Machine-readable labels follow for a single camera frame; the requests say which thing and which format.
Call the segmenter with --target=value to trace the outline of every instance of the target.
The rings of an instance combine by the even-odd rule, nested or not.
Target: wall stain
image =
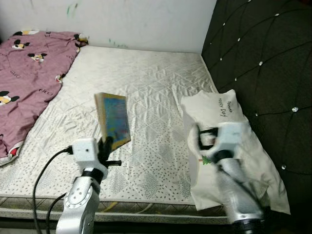
[[[67,7],[67,17],[69,17],[70,15],[72,16],[72,18],[75,17],[76,9],[78,8],[80,2],[81,1],[72,3]]]
[[[33,0],[30,0],[31,8],[34,9],[34,3]]]
[[[129,49],[129,47],[125,44],[119,44],[116,41],[112,41],[110,38],[108,39],[108,43],[117,48]]]

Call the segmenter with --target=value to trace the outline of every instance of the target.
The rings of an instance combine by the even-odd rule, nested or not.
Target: pillow
[[[197,210],[220,205],[221,193],[216,182],[216,166],[203,160],[199,151],[195,123],[201,130],[207,130],[221,122],[246,122],[247,130],[235,157],[240,160],[258,198],[271,210],[290,214],[284,183],[251,130],[234,90],[224,94],[200,91],[192,97],[182,97],[180,107],[189,149],[191,194]]]

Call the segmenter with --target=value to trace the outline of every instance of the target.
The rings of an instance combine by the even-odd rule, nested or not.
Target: bed
[[[199,90],[235,89],[285,183],[292,216],[281,223],[303,228],[311,207],[311,28],[311,8],[295,0],[218,0],[202,57],[81,48],[19,158],[0,169],[0,216],[32,219],[35,178],[73,140],[99,139],[93,93],[107,92],[128,97],[132,141],[111,155],[123,165],[101,185],[96,221],[226,224],[221,206],[195,209],[177,102]],[[52,163],[37,190],[39,218],[77,175],[71,156]],[[53,220],[61,210],[59,202]]]
[[[182,95],[216,92],[200,55],[85,46],[58,95],[38,118],[14,163],[1,168],[0,216],[32,218],[33,184],[58,150],[80,137],[100,138],[94,93],[127,97],[132,141],[110,155],[122,160],[101,184],[96,221],[225,224],[222,207],[197,212],[190,194]],[[78,166],[59,156],[37,188],[39,218],[68,191]],[[56,220],[62,202],[51,218]]]

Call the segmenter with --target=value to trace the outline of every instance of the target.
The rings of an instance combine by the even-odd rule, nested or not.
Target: green object
[[[201,158],[203,159],[203,165],[211,163],[211,160],[208,157],[202,156]]]

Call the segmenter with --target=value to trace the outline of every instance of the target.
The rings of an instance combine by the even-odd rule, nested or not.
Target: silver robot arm
[[[113,140],[109,137],[99,146],[94,138],[78,139],[74,142],[73,153],[82,170],[82,176],[75,179],[64,198],[64,211],[57,224],[57,234],[93,232],[100,183],[107,177],[108,166],[121,165],[121,161],[107,161],[112,143]]]
[[[257,234],[263,233],[263,211],[253,187],[235,158],[245,127],[245,123],[235,122],[221,123],[217,128],[205,131],[200,131],[198,127],[198,144],[203,156],[218,168],[218,186],[235,233]],[[214,145],[202,144],[200,135],[206,133],[216,137]]]

